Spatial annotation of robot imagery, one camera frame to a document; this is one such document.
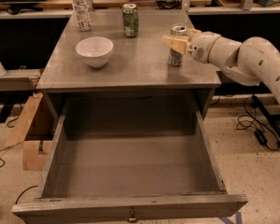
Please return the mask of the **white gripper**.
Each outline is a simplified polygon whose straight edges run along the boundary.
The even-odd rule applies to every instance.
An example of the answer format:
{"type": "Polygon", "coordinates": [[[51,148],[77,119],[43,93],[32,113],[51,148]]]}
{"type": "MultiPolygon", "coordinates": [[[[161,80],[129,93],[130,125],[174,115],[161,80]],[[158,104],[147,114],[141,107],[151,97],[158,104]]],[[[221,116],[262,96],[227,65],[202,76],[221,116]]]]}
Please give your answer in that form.
{"type": "Polygon", "coordinates": [[[201,63],[208,63],[210,51],[221,35],[212,32],[202,32],[197,29],[188,29],[187,36],[162,37],[163,43],[170,49],[180,53],[190,53],[192,58],[201,63]]]}

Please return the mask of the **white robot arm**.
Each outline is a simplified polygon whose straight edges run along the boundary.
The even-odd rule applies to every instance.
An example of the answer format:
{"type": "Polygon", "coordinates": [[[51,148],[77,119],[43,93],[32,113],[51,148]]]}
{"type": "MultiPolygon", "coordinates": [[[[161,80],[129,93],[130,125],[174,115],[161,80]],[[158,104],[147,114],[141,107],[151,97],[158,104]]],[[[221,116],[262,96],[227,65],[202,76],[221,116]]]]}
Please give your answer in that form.
{"type": "Polygon", "coordinates": [[[226,77],[245,85],[260,82],[280,104],[280,52],[268,40],[254,36],[243,43],[213,32],[187,29],[184,35],[164,35],[164,44],[200,63],[216,66],[226,77]]]}

